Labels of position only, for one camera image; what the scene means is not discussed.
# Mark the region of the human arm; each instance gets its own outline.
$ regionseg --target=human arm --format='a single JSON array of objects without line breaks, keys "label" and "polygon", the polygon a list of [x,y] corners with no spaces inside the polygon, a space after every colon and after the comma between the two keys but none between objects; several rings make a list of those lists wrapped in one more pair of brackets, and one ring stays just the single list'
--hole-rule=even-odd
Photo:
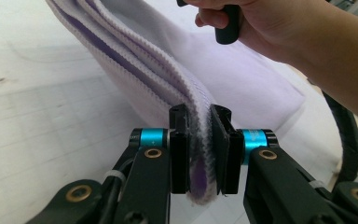
[{"label": "human arm", "polygon": [[240,42],[296,67],[358,115],[357,17],[324,0],[186,1],[202,8],[196,18],[198,26],[218,28],[227,25],[228,19],[215,9],[239,5]]}]

